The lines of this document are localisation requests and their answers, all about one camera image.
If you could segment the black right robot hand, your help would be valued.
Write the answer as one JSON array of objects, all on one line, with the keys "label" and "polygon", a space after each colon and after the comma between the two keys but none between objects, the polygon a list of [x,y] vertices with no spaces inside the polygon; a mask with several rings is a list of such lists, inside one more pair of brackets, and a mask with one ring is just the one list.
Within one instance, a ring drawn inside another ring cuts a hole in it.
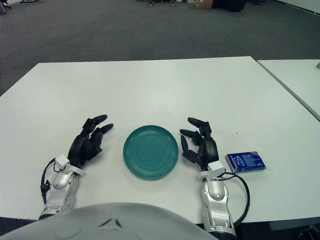
[{"label": "black right robot hand", "polygon": [[[210,163],[219,160],[217,144],[211,136],[211,126],[208,121],[202,121],[193,117],[188,117],[187,121],[197,127],[198,131],[180,130],[182,156],[191,163],[197,164],[202,171],[207,171]],[[197,152],[189,149],[186,137],[190,138],[198,146]]]}]

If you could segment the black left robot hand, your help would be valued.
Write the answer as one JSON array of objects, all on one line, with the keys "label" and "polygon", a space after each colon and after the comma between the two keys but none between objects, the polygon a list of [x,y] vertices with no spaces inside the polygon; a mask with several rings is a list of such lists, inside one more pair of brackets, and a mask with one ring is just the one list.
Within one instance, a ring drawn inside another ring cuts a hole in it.
[{"label": "black left robot hand", "polygon": [[106,114],[103,114],[88,118],[85,121],[81,132],[75,137],[68,152],[67,158],[72,166],[82,169],[88,161],[102,151],[103,135],[114,126],[110,123],[103,127],[98,127],[107,117]]}]

